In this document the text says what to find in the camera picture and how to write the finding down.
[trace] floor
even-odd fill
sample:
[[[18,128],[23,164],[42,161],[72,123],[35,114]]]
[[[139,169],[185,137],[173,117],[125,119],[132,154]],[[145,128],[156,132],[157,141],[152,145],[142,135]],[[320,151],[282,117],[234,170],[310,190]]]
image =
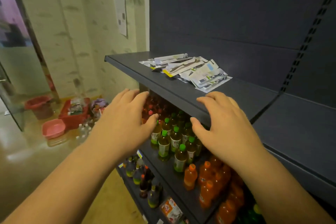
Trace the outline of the floor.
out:
[[[57,118],[61,106],[54,103],[53,108],[56,113],[47,120]],[[5,174],[0,179],[0,222],[77,146],[73,130],[63,135],[66,142],[49,147],[41,134],[47,120],[37,120],[31,111],[23,115],[22,133],[10,115],[0,113],[0,173]],[[82,223],[144,223],[117,171],[107,178]]]

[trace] dark gray shelf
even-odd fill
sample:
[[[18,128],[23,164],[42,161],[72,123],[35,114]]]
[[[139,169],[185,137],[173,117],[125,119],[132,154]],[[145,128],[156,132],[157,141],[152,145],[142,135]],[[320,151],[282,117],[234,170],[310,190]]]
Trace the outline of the dark gray shelf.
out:
[[[335,121],[336,109],[283,94],[253,125],[300,184],[334,207]]]
[[[216,211],[222,197],[218,197],[208,209],[203,209],[199,203],[200,187],[195,186],[194,190],[187,191],[183,186],[184,173],[178,174],[174,171],[174,155],[166,162],[158,159],[158,151],[151,147],[150,140],[147,140],[141,147],[140,152],[143,154],[143,160],[149,169],[152,170],[155,177],[162,183],[165,190],[173,198],[182,212],[191,223],[206,223],[211,215]],[[199,170],[201,164],[210,158],[210,152],[205,151],[201,157],[196,159],[194,164]]]
[[[135,204],[137,205],[140,213],[145,215],[146,219],[148,220],[149,224],[156,224],[159,219],[164,221],[164,223],[168,223],[164,217],[164,215],[160,212],[160,208],[157,207],[155,209],[150,208],[148,205],[148,200],[146,198],[141,198],[139,196],[139,186],[135,185],[133,179],[129,178],[126,175],[125,169],[117,167],[117,171],[120,177],[123,179],[126,188],[128,189],[129,193],[131,194]],[[161,196],[161,201],[163,201],[167,197],[167,193],[163,190],[163,194]]]
[[[210,116],[205,106],[196,101],[196,98],[204,96],[205,93],[196,90],[190,83],[183,83],[175,78],[169,78],[165,74],[152,72],[150,68],[139,63],[139,61],[164,55],[166,54],[153,52],[125,53],[105,56],[105,61],[209,126]],[[204,58],[213,58],[220,65],[219,59],[216,57],[204,55]],[[277,95],[275,91],[236,78],[224,83],[216,90],[235,99],[249,119],[252,119]]]

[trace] finger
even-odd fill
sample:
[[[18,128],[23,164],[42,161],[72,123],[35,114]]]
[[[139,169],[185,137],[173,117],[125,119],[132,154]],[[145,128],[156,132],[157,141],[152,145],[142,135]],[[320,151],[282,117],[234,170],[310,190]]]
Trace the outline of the finger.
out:
[[[200,98],[197,98],[197,101],[205,105],[205,107],[208,109],[208,112],[210,114],[210,118],[211,116],[215,114],[215,111],[218,110],[219,108],[218,106],[219,104],[213,98],[200,97]]]
[[[192,124],[192,130],[195,133],[195,135],[201,140],[206,140],[209,136],[209,131],[207,131],[202,124],[198,121],[198,119],[191,117],[190,118],[191,124]]]
[[[220,106],[228,107],[232,105],[229,98],[222,92],[213,91],[205,95],[206,97],[213,98]]]
[[[118,103],[120,101],[120,99],[123,97],[123,95],[128,92],[129,89],[124,89],[123,91],[119,92],[114,99],[112,100],[111,103]]]
[[[132,100],[136,97],[136,95],[138,95],[140,92],[139,89],[136,89],[136,90],[130,90],[128,92],[126,92],[123,97],[121,98],[120,100],[120,103],[121,104],[128,104],[128,103],[131,103]]]
[[[237,107],[237,108],[240,109],[239,105],[237,104],[237,102],[236,102],[233,98],[231,98],[231,97],[228,97],[228,98],[229,98],[230,102],[231,102],[235,107]]]
[[[141,110],[143,109],[144,105],[145,105],[145,102],[146,102],[146,99],[149,95],[149,92],[148,91],[145,91],[145,92],[141,92],[140,94],[136,95],[136,97],[133,99],[132,101],[132,105],[138,109],[138,110]]]
[[[153,132],[157,124],[158,118],[159,115],[157,113],[153,114],[152,116],[149,117],[149,119],[146,121],[145,124],[141,125],[141,132],[145,138],[149,137]]]

